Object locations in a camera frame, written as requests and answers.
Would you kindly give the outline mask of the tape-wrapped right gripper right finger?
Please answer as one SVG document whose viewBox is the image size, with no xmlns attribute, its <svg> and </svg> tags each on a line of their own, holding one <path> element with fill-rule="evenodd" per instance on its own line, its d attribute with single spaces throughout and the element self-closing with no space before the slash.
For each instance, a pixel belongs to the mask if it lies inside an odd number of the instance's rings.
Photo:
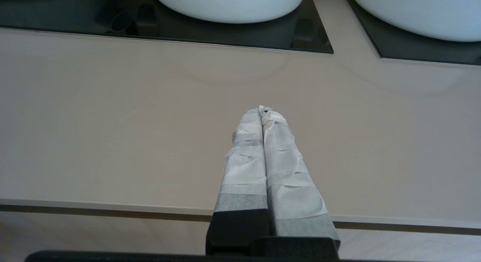
<svg viewBox="0 0 481 262">
<path fill-rule="evenodd" d="M 340 242 L 326 204 L 304 162 L 287 120 L 260 106 L 268 204 L 275 236 L 330 238 Z"/>
</svg>

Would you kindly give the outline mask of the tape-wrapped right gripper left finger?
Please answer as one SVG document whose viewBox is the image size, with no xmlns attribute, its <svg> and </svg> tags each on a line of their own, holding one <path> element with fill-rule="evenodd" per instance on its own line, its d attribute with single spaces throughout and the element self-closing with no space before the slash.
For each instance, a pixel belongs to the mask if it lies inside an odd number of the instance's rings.
<svg viewBox="0 0 481 262">
<path fill-rule="evenodd" d="M 222 184 L 206 235 L 206 255 L 249 255 L 270 235 L 266 160 L 258 109 L 248 110 L 233 133 Z"/>
</svg>

